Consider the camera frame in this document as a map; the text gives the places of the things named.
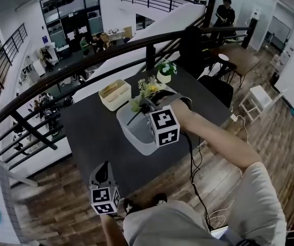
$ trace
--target whiteboard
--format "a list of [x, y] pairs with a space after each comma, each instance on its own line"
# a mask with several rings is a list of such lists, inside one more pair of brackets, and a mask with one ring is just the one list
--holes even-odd
[[273, 17], [268, 32], [271, 34], [273, 33], [277, 39], [279, 39], [282, 43], [285, 43], [290, 33], [290, 28]]

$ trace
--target white sleeve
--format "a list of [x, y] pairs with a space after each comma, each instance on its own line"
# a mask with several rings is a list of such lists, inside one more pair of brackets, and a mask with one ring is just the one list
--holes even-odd
[[285, 245], [285, 216], [261, 162], [246, 169], [232, 204], [228, 226], [242, 238], [254, 239], [260, 245]]

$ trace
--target green leaf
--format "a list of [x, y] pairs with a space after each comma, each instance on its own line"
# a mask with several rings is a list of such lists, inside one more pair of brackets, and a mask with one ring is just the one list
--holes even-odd
[[137, 100], [130, 98], [128, 101], [132, 106], [131, 110], [133, 112], [138, 112], [140, 110], [139, 102]]

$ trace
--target white flower pot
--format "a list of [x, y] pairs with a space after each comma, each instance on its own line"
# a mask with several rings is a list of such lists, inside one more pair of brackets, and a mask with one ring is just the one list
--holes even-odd
[[162, 75], [159, 71], [157, 73], [157, 79], [161, 82], [161, 83], [169, 83], [171, 81], [171, 75], [168, 76], [164, 76]]

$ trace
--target sneaker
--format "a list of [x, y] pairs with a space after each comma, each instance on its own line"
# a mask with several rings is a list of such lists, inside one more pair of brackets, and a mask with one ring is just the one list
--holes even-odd
[[154, 206], [165, 204], [167, 203], [167, 196], [165, 193], [159, 193], [154, 196], [152, 201]]

